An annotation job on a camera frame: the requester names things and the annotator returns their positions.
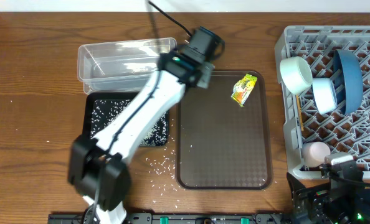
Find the light blue bowl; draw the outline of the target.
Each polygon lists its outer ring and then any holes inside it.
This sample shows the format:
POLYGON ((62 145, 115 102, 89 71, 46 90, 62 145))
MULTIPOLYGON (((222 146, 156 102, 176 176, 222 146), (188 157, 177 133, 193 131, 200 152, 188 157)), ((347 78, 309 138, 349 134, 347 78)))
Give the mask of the light blue bowl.
POLYGON ((332 112, 337 107, 337 97, 333 82, 329 78, 314 78, 313 96, 319 114, 332 112))

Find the dark blue plate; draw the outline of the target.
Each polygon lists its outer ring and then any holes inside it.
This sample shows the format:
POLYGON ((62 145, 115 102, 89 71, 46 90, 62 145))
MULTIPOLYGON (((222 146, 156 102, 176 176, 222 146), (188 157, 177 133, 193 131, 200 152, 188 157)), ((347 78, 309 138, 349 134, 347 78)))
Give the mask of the dark blue plate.
POLYGON ((333 72, 341 73, 334 79, 334 87, 343 85, 337 94, 338 104, 345 101, 340 108, 344 115, 355 112, 363 101, 363 78, 357 56, 348 50, 335 50, 333 57, 333 72))

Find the pink cup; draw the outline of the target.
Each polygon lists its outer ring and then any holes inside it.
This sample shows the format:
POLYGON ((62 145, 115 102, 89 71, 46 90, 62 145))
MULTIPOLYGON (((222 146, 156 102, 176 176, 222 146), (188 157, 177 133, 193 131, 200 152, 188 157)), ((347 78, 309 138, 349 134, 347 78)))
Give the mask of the pink cup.
POLYGON ((306 167, 318 167, 325 162, 325 157, 330 154, 329 146, 323 142, 309 142, 304 144, 301 149, 306 167))

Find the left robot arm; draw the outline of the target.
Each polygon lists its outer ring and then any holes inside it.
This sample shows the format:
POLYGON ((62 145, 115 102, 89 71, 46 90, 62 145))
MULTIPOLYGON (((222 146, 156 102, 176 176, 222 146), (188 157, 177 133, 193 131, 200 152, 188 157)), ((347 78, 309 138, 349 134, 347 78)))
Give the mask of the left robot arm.
POLYGON ((131 186, 128 166, 142 139, 189 88, 207 88, 213 61, 225 42, 200 27, 187 44, 161 53, 157 70, 131 103, 93 138, 83 134, 72 143, 68 182, 89 204, 82 223, 123 223, 123 201, 131 186))

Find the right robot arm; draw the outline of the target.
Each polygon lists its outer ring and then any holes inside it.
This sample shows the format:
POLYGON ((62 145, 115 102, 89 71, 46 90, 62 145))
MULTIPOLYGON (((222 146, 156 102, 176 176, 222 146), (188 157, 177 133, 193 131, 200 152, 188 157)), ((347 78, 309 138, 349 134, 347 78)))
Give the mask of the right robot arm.
POLYGON ((323 164, 320 171, 328 182, 314 187, 287 173, 293 203, 287 223, 370 223, 370 183, 356 162, 323 164))

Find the green bowl with rice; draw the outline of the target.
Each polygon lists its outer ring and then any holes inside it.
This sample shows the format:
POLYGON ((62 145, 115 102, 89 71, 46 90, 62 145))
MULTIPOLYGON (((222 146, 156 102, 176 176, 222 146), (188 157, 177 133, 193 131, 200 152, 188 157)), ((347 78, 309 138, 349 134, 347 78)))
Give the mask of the green bowl with rice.
POLYGON ((291 57, 280 62, 280 75, 287 89, 299 95, 309 89, 313 76, 308 62, 302 57, 291 57))

